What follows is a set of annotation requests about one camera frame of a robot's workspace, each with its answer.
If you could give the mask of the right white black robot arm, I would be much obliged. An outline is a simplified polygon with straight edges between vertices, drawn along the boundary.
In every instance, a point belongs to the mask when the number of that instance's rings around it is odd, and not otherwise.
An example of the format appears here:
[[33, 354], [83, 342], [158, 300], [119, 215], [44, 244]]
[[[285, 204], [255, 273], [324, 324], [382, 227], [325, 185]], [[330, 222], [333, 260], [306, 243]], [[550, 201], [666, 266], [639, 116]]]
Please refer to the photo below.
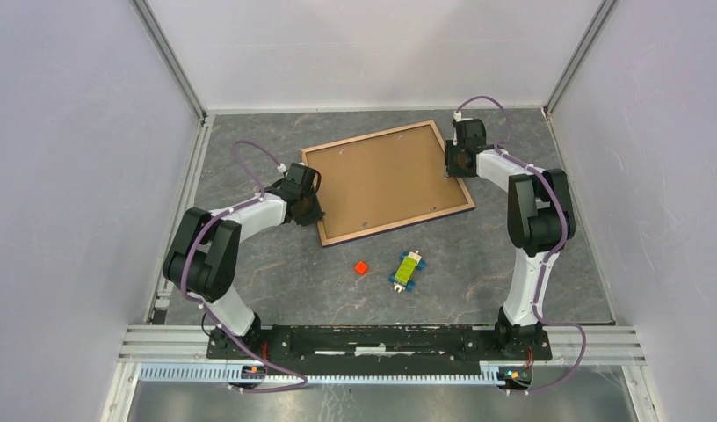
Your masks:
[[499, 309], [493, 345], [505, 359], [544, 341], [541, 299], [552, 267], [573, 236], [572, 202], [567, 174], [543, 170], [487, 142], [483, 122], [453, 117], [454, 135], [445, 141], [445, 173], [478, 177], [507, 194], [507, 230], [515, 248], [511, 288]]

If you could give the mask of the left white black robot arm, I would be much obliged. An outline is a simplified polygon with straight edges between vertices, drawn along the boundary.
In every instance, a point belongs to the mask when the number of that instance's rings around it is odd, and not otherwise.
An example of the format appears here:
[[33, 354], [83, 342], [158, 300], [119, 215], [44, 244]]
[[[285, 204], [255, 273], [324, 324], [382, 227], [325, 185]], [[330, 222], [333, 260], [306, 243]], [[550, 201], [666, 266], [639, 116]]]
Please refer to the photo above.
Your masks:
[[260, 351], [262, 335], [259, 316], [234, 287], [240, 244], [265, 229], [290, 222], [306, 227], [325, 216], [317, 198], [322, 174], [301, 163], [280, 169], [282, 178], [249, 200], [187, 209], [163, 261], [163, 277], [200, 305], [245, 359]]

